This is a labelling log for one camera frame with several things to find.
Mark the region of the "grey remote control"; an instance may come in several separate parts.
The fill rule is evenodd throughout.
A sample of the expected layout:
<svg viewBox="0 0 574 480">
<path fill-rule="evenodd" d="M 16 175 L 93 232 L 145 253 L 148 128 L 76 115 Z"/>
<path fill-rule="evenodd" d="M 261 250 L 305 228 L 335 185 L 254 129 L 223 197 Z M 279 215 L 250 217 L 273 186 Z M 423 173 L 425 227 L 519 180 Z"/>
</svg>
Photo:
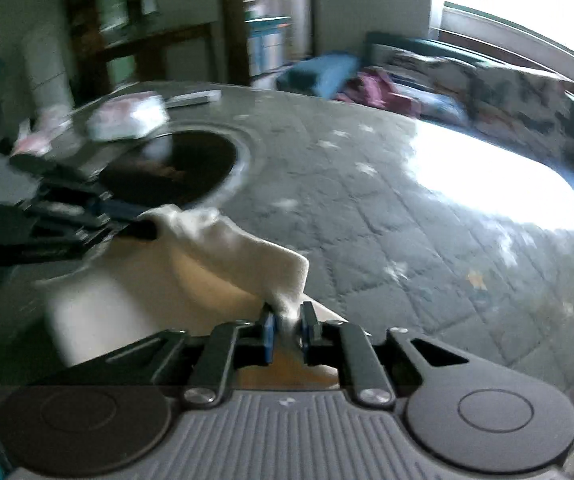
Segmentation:
<svg viewBox="0 0 574 480">
<path fill-rule="evenodd" d="M 221 97 L 222 92 L 217 89 L 187 92 L 171 96 L 165 101 L 165 106 L 169 110 L 173 110 L 173 108 L 208 105 L 219 102 Z"/>
</svg>

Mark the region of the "cream knit garment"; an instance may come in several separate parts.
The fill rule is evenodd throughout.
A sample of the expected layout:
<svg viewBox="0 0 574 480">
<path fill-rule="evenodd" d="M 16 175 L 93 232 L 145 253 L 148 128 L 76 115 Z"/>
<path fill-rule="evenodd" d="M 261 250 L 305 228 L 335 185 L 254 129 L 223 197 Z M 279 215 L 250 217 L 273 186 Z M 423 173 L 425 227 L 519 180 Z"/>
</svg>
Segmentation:
<svg viewBox="0 0 574 480">
<path fill-rule="evenodd" d="M 142 214 L 152 240 L 116 237 L 81 268 L 40 285 L 52 339 L 73 366 L 161 332 L 207 336 L 215 326 L 277 315 L 270 366 L 244 368 L 245 389 L 333 389 L 336 370 L 309 367 L 297 323 L 309 274 L 299 252 L 256 237 L 214 208 L 163 206 Z"/>
</svg>

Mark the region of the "butterfly print pillow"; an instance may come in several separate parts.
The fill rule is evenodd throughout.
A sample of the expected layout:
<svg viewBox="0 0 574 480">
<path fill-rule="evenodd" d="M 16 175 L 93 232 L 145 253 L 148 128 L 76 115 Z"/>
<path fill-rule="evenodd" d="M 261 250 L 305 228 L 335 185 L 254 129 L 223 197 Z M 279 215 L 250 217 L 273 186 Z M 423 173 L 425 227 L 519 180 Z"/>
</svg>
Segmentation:
<svg viewBox="0 0 574 480">
<path fill-rule="evenodd" d="M 372 65 L 387 73 L 403 96 L 421 103 L 421 119 L 462 128 L 470 126 L 473 64 L 386 44 L 373 44 L 371 54 Z"/>
<path fill-rule="evenodd" d="M 565 79 L 543 70 L 477 63 L 468 74 L 467 110 L 475 132 L 537 158 L 561 160 L 572 101 Z"/>
</svg>

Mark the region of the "blue white cabinet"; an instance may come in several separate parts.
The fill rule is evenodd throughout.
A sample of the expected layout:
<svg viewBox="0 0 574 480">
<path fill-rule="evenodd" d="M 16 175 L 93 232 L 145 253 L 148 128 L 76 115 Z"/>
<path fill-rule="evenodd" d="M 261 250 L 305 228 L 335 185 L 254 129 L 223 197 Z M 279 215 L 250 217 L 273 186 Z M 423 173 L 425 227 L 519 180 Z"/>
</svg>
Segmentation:
<svg viewBox="0 0 574 480">
<path fill-rule="evenodd" d="M 252 18 L 246 21 L 249 72 L 258 78 L 286 64 L 287 32 L 291 25 L 288 15 Z"/>
</svg>

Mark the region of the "white tissue pack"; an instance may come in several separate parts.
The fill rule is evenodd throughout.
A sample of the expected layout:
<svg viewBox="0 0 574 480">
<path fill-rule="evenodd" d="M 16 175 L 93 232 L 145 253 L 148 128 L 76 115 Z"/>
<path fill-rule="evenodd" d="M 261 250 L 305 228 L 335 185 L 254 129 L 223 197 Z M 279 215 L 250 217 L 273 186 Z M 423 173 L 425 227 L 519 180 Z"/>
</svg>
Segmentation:
<svg viewBox="0 0 574 480">
<path fill-rule="evenodd" d="M 101 104 L 87 119 L 87 131 L 94 142 L 138 140 L 169 120 L 165 100 L 159 93 L 137 92 Z"/>
</svg>

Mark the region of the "pink crumpled garment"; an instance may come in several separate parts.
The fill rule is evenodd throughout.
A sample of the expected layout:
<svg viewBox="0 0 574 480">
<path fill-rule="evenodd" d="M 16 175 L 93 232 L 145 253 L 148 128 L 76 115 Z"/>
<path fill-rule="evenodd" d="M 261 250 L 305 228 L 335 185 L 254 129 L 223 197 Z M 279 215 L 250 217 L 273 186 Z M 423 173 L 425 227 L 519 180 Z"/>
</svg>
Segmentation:
<svg viewBox="0 0 574 480">
<path fill-rule="evenodd" d="M 334 100 L 387 110 L 411 118 L 421 117 L 421 103 L 403 96 L 381 70 L 360 70 L 345 83 Z"/>
</svg>

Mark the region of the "blue corner sofa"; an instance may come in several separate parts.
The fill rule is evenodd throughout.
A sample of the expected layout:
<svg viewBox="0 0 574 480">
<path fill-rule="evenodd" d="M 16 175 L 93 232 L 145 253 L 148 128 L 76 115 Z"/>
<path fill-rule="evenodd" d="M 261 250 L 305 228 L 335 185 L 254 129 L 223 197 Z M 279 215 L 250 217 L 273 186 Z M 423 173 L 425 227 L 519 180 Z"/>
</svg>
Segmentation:
<svg viewBox="0 0 574 480">
<path fill-rule="evenodd" d="M 572 82 L 440 41 L 370 32 L 363 52 L 291 66 L 278 90 L 458 129 L 542 162 L 574 189 Z"/>
</svg>

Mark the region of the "dark wooden shelf unit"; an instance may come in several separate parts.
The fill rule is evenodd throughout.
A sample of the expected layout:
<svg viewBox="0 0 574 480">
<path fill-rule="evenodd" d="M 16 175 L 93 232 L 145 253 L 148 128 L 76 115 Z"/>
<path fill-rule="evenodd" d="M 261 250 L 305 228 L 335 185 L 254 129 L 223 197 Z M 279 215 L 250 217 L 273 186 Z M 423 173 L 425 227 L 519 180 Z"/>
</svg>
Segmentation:
<svg viewBox="0 0 574 480">
<path fill-rule="evenodd" d="M 219 81 L 220 0 L 61 0 L 75 103 L 122 82 Z"/>
</svg>

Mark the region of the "grey quilted star table cover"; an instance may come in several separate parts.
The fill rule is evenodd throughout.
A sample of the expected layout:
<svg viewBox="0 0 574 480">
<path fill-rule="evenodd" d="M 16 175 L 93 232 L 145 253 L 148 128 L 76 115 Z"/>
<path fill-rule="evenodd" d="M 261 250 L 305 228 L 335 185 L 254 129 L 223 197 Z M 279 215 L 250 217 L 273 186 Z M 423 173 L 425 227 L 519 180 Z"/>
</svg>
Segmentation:
<svg viewBox="0 0 574 480">
<path fill-rule="evenodd" d="M 421 334 L 574 404 L 574 190 L 548 166 L 365 106 L 224 86 L 137 141 L 73 113 L 50 159 L 147 211 L 214 208 L 308 259 L 319 318 Z M 0 395 L 68 367 L 40 285 L 83 258 L 0 266 Z"/>
</svg>

